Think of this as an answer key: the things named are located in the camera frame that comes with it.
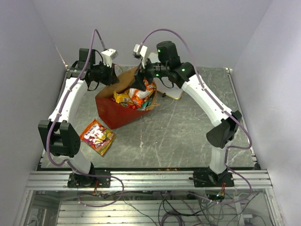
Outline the orange white snack pack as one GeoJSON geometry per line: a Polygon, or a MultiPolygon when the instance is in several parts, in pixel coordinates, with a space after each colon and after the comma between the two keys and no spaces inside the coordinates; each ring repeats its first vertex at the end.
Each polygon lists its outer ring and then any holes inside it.
{"type": "Polygon", "coordinates": [[[147,99],[153,98],[154,94],[156,93],[157,86],[155,82],[148,83],[147,80],[144,79],[144,83],[146,85],[146,91],[141,91],[134,88],[129,89],[128,94],[137,107],[140,107],[147,101],[147,99]]]}

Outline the yellow snack bar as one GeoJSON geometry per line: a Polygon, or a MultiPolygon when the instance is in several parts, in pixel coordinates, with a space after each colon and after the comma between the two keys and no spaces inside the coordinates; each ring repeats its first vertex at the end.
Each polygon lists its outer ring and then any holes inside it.
{"type": "Polygon", "coordinates": [[[120,104],[120,103],[133,103],[131,97],[127,93],[117,93],[114,91],[113,97],[115,99],[115,102],[120,104]]]}

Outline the red brown paper bag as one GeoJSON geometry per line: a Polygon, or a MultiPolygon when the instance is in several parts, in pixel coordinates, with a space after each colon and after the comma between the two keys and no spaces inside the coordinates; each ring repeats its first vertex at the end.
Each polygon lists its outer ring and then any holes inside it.
{"type": "Polygon", "coordinates": [[[156,95],[151,102],[151,105],[146,107],[146,110],[140,111],[133,108],[123,107],[112,100],[113,93],[116,91],[120,93],[125,91],[129,85],[134,81],[134,72],[137,67],[134,67],[126,72],[121,73],[117,78],[119,79],[118,83],[105,86],[96,96],[96,108],[98,116],[102,121],[110,128],[117,129],[126,124],[131,123],[132,121],[140,118],[148,112],[151,112],[155,109],[156,95]]]}

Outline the colourful candy bag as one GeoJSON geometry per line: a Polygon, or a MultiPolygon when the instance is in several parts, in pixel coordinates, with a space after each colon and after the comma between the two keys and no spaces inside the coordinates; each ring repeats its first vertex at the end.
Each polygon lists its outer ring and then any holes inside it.
{"type": "Polygon", "coordinates": [[[79,137],[84,143],[104,157],[116,138],[116,134],[94,119],[79,137]]]}

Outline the teal snack pouch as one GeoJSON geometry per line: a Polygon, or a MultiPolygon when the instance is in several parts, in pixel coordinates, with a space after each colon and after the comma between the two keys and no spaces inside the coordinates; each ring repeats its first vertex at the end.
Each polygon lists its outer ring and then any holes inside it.
{"type": "Polygon", "coordinates": [[[139,111],[147,111],[153,106],[153,98],[147,99],[140,107],[137,108],[139,111]]]}

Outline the small red snack bag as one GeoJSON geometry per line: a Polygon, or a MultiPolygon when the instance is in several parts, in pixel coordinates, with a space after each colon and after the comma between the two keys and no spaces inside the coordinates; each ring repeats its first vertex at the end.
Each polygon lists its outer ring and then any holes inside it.
{"type": "Polygon", "coordinates": [[[138,107],[134,103],[120,103],[121,106],[137,110],[138,107]]]}

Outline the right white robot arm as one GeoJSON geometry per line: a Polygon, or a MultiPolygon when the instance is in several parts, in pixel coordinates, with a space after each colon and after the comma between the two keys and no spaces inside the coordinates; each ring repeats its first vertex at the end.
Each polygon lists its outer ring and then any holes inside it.
{"type": "Polygon", "coordinates": [[[218,186],[224,181],[227,171],[226,148],[234,139],[241,122],[239,111],[232,111],[224,105],[210,88],[203,82],[199,73],[189,62],[181,62],[176,46],[171,41],[163,41],[156,45],[158,62],[147,58],[147,47],[135,45],[133,55],[140,59],[140,64],[134,73],[132,89],[146,91],[145,82],[151,83],[154,78],[163,77],[186,92],[203,109],[211,121],[213,128],[207,132],[206,138],[212,146],[211,161],[207,180],[212,186],[218,186]]]}

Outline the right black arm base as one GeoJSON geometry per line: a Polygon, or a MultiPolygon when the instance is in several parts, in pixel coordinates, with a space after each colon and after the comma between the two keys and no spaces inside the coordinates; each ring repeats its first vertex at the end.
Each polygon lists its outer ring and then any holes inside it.
{"type": "Polygon", "coordinates": [[[233,187],[234,179],[231,173],[222,173],[219,177],[208,169],[194,171],[189,180],[193,181],[194,187],[233,187]]]}

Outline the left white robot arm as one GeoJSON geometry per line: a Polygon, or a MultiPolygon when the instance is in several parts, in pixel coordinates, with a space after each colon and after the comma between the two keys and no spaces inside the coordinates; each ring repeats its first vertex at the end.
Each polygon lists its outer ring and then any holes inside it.
{"type": "Polygon", "coordinates": [[[96,181],[92,163],[80,150],[80,137],[74,122],[77,109],[91,82],[111,85],[119,80],[115,74],[113,60],[118,53],[115,49],[104,49],[99,55],[101,61],[95,63],[97,50],[81,48],[79,59],[66,69],[66,81],[57,106],[47,120],[38,124],[40,137],[49,161],[55,166],[70,164],[73,173],[80,174],[79,181],[91,187],[96,181]]]}

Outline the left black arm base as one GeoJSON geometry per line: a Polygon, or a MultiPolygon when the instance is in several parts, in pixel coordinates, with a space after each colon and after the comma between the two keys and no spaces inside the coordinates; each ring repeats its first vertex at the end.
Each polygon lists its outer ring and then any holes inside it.
{"type": "Polygon", "coordinates": [[[80,174],[71,173],[67,182],[68,188],[109,188],[111,179],[107,177],[88,177],[80,174]]]}

